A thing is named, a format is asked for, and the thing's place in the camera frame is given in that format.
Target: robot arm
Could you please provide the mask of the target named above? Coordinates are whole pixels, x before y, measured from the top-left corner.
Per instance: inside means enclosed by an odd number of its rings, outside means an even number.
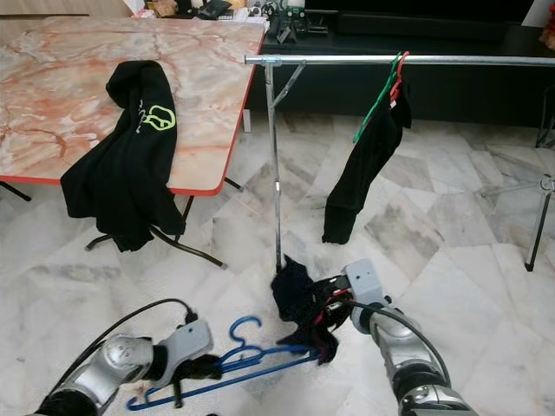
[[[114,335],[42,403],[36,415],[100,416],[122,384],[151,380],[154,387],[168,386],[181,364],[210,350],[212,335],[201,319],[178,328],[158,345],[147,338]]]
[[[348,289],[358,304],[371,309],[354,307],[351,321],[355,328],[371,335],[385,360],[389,383],[399,403],[401,416],[478,416],[451,388],[446,371],[426,343],[411,329],[391,316],[416,323],[389,306],[384,297],[372,263],[363,259],[343,269],[336,281],[338,289]]]

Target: red table edge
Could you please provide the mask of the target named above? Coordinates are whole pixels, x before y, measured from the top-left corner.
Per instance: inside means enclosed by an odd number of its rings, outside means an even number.
[[[264,40],[264,31],[262,31],[262,36],[260,37],[260,43],[258,44],[257,55],[260,53],[262,48],[262,42]],[[227,154],[227,160],[225,161],[224,173],[222,179],[219,181],[219,185],[214,189],[180,189],[180,188],[169,188],[169,190],[175,195],[190,195],[194,197],[214,197],[218,195],[222,188],[224,187],[224,179],[227,174],[227,167],[229,166],[229,161],[232,158],[233,148],[235,147],[235,141],[237,139],[237,133],[241,126],[241,120],[243,119],[243,111],[245,110],[246,100],[249,97],[249,91],[251,90],[252,78],[254,77],[254,71],[256,65],[252,65],[251,76],[249,78],[249,83],[246,87],[245,97],[243,98],[243,103],[241,104],[241,110],[239,111],[239,116],[237,118],[237,124],[235,125],[235,132],[233,133],[232,143],[229,148],[229,153]],[[30,178],[25,176],[3,176],[0,175],[0,181],[11,182],[11,183],[24,183],[24,184],[36,184],[36,185],[60,185],[60,179],[46,179],[46,178]]]

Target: hanging black clothing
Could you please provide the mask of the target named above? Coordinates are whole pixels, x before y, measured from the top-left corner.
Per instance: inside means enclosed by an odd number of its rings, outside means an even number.
[[[341,178],[328,196],[323,224],[323,243],[345,244],[364,207],[370,183],[401,143],[402,128],[410,127],[407,84],[402,83],[396,105],[390,108],[386,94],[372,114],[349,156]]]
[[[177,141],[175,106],[164,70],[154,61],[118,65],[106,90],[124,108],[115,130],[62,176],[72,218],[96,218],[121,251],[138,250],[153,236],[184,231],[166,188]]]

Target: table leg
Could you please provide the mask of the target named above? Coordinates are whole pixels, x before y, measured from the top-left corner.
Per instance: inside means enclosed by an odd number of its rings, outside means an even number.
[[[208,260],[210,263],[216,264],[218,267],[222,268],[222,269],[227,269],[227,265],[223,262],[220,262],[217,258],[210,256],[209,254],[206,254],[204,251],[200,251],[197,249],[194,249],[192,247],[188,247],[186,245],[183,244],[179,244],[176,241],[173,241],[170,237],[168,237],[166,234],[164,234],[162,231],[158,230],[157,228],[150,226],[150,231],[156,236],[158,237],[160,240],[162,240],[164,243],[171,245],[172,247],[175,247],[176,249],[182,250],[182,251],[186,251],[187,253],[191,253],[194,254],[195,256],[199,256],[204,258],[205,260]],[[105,236],[100,236],[95,238],[93,241],[91,241],[89,244],[87,244],[85,246],[85,250],[86,251],[91,251],[98,243],[101,243],[103,241],[107,241],[109,239],[111,239],[112,237],[109,235],[105,235]]]
[[[23,192],[17,190],[16,188],[14,188],[11,185],[6,184],[5,182],[0,182],[0,186],[3,187],[3,188],[6,188],[8,191],[14,193],[19,198],[24,199],[27,202],[29,202],[32,199],[29,195],[24,194]]]
[[[233,187],[234,187],[235,189],[237,189],[239,192],[242,192],[242,191],[243,191],[243,186],[241,186],[240,184],[238,184],[238,183],[235,182],[234,180],[231,180],[231,179],[229,179],[229,178],[226,177],[226,178],[224,179],[224,181],[225,181],[227,184],[233,186]]]
[[[183,224],[185,225],[185,228],[186,228],[187,217],[189,216],[189,211],[191,210],[191,206],[193,205],[193,200],[194,200],[194,196],[191,195],[191,196],[189,197],[189,199],[187,200],[187,205],[186,205],[186,207],[185,207],[185,210],[183,211],[183,215],[181,216],[181,220],[183,221]],[[175,236],[175,237],[173,238],[173,241],[174,241],[175,243],[178,243],[179,240],[180,240],[180,237],[181,237],[181,236]]]
[[[85,250],[86,251],[91,251],[98,243],[102,243],[103,241],[108,241],[108,240],[111,240],[111,239],[112,239],[112,237],[109,236],[108,234],[106,234],[104,236],[97,237],[85,246]]]
[[[170,244],[172,247],[175,247],[178,250],[186,251],[187,253],[191,253],[191,254],[194,254],[195,256],[202,257],[205,260],[208,260],[210,263],[216,264],[218,267],[221,267],[224,270],[227,269],[227,265],[225,263],[220,262],[217,258],[212,257],[209,254],[206,254],[204,251],[200,251],[200,250],[194,249],[192,247],[187,247],[186,245],[183,245],[183,244],[180,244],[176,241],[173,241],[170,237],[168,237],[162,231],[158,230],[157,228],[155,228],[153,226],[151,226],[149,228],[150,228],[150,231],[156,237],[158,237],[160,240],[162,240],[164,243]]]

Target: black garment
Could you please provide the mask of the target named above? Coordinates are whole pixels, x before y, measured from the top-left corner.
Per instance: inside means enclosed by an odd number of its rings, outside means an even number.
[[[72,218],[95,217],[121,251],[138,250],[153,236],[184,224],[166,188],[177,141],[175,106],[164,70],[154,61],[118,65],[106,90],[124,108],[115,130],[62,176]]]
[[[333,296],[334,286],[327,280],[314,283],[306,267],[287,256],[285,260],[287,265],[271,282],[271,289],[281,320],[295,322],[298,329],[277,344],[317,348],[318,363],[330,362],[336,356],[339,342],[329,328],[339,327],[349,316],[349,311],[345,313],[344,309],[339,314],[325,314],[323,309]]]
[[[410,107],[405,87],[390,109],[386,94],[370,117],[361,138],[349,156],[341,178],[328,196],[323,224],[323,243],[345,244],[364,207],[370,183],[385,166],[401,143],[402,128],[410,127]]]

